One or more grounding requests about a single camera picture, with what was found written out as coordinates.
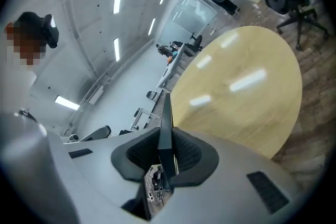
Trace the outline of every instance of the table top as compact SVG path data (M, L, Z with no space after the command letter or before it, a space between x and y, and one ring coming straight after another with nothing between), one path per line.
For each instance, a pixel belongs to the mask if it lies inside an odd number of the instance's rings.
M167 66L166 70L163 72L163 75L162 75L162 77L160 78L160 80L159 80L158 84L156 85L156 87L160 88L160 87L162 87L162 86L168 81L168 79L169 79L169 77L170 77L170 75L171 75L172 70L173 70L177 65L179 65L184 50L185 50L185 45L183 44L183 45L180 47L180 49L179 49L179 51L178 51L178 53L177 53L175 59L174 59L174 60Z
M174 125L227 138L272 158L297 120L298 62L275 32L233 29L206 46L174 87Z

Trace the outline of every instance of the floor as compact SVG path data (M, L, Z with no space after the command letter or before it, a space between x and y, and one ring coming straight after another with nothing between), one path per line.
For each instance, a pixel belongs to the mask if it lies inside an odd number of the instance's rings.
M251 0L234 0L240 7L238 15L232 17L214 5L217 16L202 32L202 46L206 46L221 34L240 26L256 25L276 32L276 25L287 15L279 15L267 7L264 0L258 4ZM334 28L322 1L314 0L318 21L330 34ZM302 51L296 51L296 25L283 28L283 39L294 51L302 74L302 103L297 122L286 143L273 157L273 161L286 169L294 179L308 189L323 173L336 142L336 37L323 40L323 32L304 25L301 36ZM168 83L173 88L178 77ZM162 112L164 98L161 97L153 113ZM149 126L159 126L151 120Z

